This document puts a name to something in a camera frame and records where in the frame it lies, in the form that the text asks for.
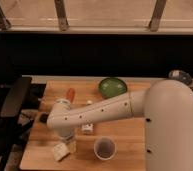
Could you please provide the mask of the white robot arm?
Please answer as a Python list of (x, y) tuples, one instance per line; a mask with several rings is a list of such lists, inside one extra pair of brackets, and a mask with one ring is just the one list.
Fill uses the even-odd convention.
[(77, 108), (56, 102), (47, 126), (64, 141), (73, 128), (89, 123), (142, 117), (145, 121), (146, 171), (193, 171), (193, 91), (176, 80)]

